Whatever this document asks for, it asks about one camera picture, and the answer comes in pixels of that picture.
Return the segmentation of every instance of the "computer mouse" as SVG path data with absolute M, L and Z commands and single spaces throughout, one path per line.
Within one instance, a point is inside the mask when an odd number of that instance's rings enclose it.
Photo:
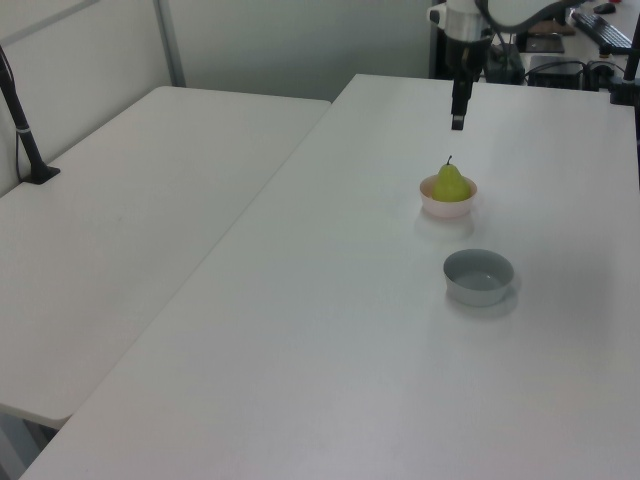
M 616 6 L 613 3 L 603 3 L 593 7 L 593 13 L 598 15 L 606 15 L 607 13 L 615 13 Z

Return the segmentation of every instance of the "bowl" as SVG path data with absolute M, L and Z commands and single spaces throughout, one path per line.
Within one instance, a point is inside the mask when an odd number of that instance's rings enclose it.
M 509 260 L 490 250 L 460 250 L 444 262 L 447 293 L 460 303 L 487 307 L 498 303 L 513 281 Z
M 437 178 L 437 175 L 433 175 L 425 178 L 422 183 L 420 183 L 422 208 L 431 215 L 440 218 L 456 218 L 469 213 L 469 210 L 471 210 L 471 203 L 473 203 L 473 197 L 478 193 L 478 187 L 476 184 L 467 177 L 464 177 L 471 187 L 471 196 L 461 202 L 439 202 L 438 200 L 431 198 L 431 192 L 433 191 L 433 186 L 435 185 Z

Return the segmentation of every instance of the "pink bowl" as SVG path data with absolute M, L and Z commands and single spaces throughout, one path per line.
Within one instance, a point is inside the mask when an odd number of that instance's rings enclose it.
M 471 204 L 473 203 L 473 198 L 478 193 L 478 187 L 472 180 L 469 180 L 467 177 L 464 179 L 469 183 L 471 187 L 471 196 L 466 200 L 461 202 L 439 202 L 431 198 L 431 191 L 433 190 L 433 185 L 436 183 L 437 175 L 433 175 L 431 177 L 425 178 L 422 183 L 420 183 L 420 194 L 422 196 L 422 208 L 424 208 L 428 213 L 435 217 L 440 218 L 455 218 L 461 217 L 471 210 Z

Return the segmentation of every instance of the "table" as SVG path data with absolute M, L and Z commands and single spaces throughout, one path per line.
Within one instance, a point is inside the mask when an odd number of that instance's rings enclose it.
M 328 108 L 162 87 L 0 200 L 0 411 L 59 428 Z
M 449 82 L 356 76 L 24 480 L 637 478 L 633 111 L 474 88 L 452 132 Z M 503 303 L 447 298 L 468 247 Z

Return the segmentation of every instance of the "gray bowl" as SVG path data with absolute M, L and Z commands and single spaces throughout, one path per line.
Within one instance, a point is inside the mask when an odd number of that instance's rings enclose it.
M 513 281 L 513 267 L 489 250 L 460 250 L 444 262 L 447 292 L 460 303 L 487 307 L 498 303 Z

